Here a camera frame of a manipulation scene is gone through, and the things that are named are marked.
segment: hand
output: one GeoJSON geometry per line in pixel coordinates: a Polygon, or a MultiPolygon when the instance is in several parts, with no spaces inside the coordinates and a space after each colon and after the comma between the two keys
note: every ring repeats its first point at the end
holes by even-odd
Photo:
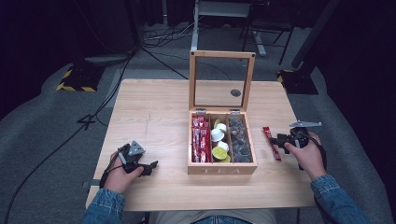
{"type": "MultiPolygon", "coordinates": [[[[314,133],[309,133],[311,137],[320,143],[319,137],[314,133]]],[[[320,151],[314,142],[309,140],[306,147],[297,148],[290,143],[285,143],[285,148],[290,151],[297,159],[301,167],[308,173],[311,180],[317,177],[326,175],[326,171],[323,166],[323,160],[320,155],[320,151]]]]}
{"type": "MultiPolygon", "coordinates": [[[[118,152],[115,152],[111,155],[111,158],[115,157],[118,154],[118,152]]],[[[117,157],[116,160],[114,161],[113,165],[111,166],[110,170],[112,170],[107,177],[106,183],[103,186],[104,189],[110,189],[113,190],[117,193],[124,193],[129,186],[132,184],[132,182],[139,177],[142,172],[144,171],[143,167],[138,167],[135,169],[133,172],[127,174],[125,170],[122,168],[122,162],[120,157],[117,157]]]]}

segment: wooden table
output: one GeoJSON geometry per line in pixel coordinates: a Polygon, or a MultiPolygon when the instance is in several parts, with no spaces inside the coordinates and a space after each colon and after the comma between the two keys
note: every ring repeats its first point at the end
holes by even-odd
{"type": "MultiPolygon", "coordinates": [[[[125,193],[125,211],[315,205],[308,175],[283,149],[276,161],[262,131],[269,126],[273,135],[289,133],[296,121],[280,83],[251,83],[247,117],[258,162],[253,175],[187,175],[188,100],[188,80],[122,81],[93,179],[101,178],[118,147],[133,140],[147,151],[140,162],[159,161],[151,176],[138,178],[125,193]]],[[[91,187],[87,206],[98,189],[91,187]]]]}

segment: person's left hand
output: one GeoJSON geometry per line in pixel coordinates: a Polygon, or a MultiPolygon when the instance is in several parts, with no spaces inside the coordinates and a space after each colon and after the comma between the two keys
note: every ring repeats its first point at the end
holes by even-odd
{"type": "MultiPolygon", "coordinates": [[[[111,155],[111,158],[113,158],[117,154],[118,154],[118,152],[113,153],[111,155]]],[[[119,167],[119,168],[112,170],[108,174],[106,183],[104,184],[103,188],[113,190],[120,194],[124,193],[129,188],[129,186],[132,184],[132,182],[137,177],[139,177],[142,174],[142,172],[144,171],[143,167],[138,167],[133,172],[127,174],[125,172],[125,170],[122,168],[122,162],[121,162],[120,157],[116,158],[116,160],[114,161],[110,170],[115,167],[119,167]]]]}

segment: red object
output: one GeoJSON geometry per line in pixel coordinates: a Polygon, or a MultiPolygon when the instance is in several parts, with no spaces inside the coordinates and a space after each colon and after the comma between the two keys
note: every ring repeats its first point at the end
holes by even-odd
{"type": "MultiPolygon", "coordinates": [[[[262,129],[264,130],[265,136],[267,136],[268,141],[270,141],[270,138],[272,137],[270,128],[269,127],[262,127],[262,129]]],[[[273,144],[271,144],[271,142],[270,142],[270,145],[271,145],[271,148],[272,148],[273,153],[274,153],[274,158],[277,161],[282,161],[282,159],[280,159],[280,155],[279,155],[279,152],[277,151],[276,147],[273,144]]]]}
{"type": "Polygon", "coordinates": [[[192,162],[211,162],[209,122],[204,116],[192,117],[192,162]]]}

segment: person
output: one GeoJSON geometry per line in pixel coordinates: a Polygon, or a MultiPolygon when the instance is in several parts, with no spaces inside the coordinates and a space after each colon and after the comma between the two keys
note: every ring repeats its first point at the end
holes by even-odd
{"type": "MultiPolygon", "coordinates": [[[[316,134],[309,135],[321,144],[316,134]]],[[[285,143],[285,148],[295,156],[311,178],[311,189],[324,223],[370,223],[347,192],[327,174],[319,149],[312,140],[304,148],[297,148],[290,143],[285,143]]],[[[120,165],[120,159],[116,159],[114,167],[120,165]]],[[[142,171],[143,169],[136,169],[126,174],[123,169],[114,169],[110,172],[104,187],[97,192],[81,223],[120,223],[125,204],[122,193],[142,171]]],[[[169,211],[150,213],[149,223],[276,223],[276,216],[273,209],[169,211]]]]}

